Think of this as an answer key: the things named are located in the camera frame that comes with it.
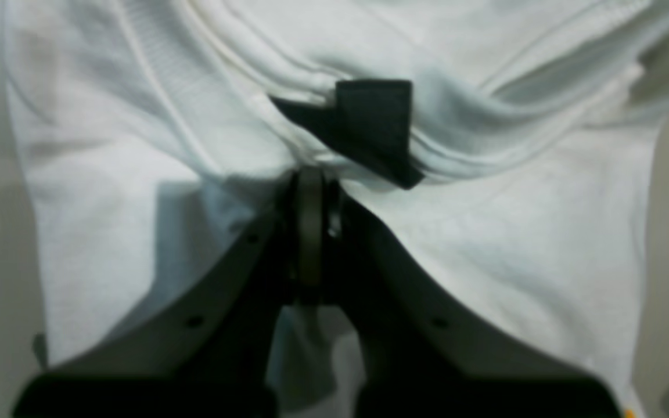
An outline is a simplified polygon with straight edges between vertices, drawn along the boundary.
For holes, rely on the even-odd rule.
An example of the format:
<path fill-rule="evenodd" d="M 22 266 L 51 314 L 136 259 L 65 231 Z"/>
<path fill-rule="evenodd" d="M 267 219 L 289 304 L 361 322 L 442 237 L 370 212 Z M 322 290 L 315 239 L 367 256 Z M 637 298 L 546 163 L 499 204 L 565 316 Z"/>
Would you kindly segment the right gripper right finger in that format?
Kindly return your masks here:
<path fill-rule="evenodd" d="M 619 417 L 592 374 L 455 300 L 380 219 L 310 171 L 310 297 L 343 310 L 365 363 L 356 417 Z"/>

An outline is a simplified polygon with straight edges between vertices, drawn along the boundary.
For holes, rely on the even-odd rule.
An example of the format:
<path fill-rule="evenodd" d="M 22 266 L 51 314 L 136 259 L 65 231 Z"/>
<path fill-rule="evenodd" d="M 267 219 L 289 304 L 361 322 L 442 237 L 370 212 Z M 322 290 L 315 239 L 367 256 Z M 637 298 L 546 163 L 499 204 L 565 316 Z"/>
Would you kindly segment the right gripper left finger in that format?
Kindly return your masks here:
<path fill-rule="evenodd" d="M 276 321 L 301 289 L 303 168 L 276 186 L 209 272 L 95 348 L 34 378 L 14 417 L 277 417 L 265 381 Z"/>

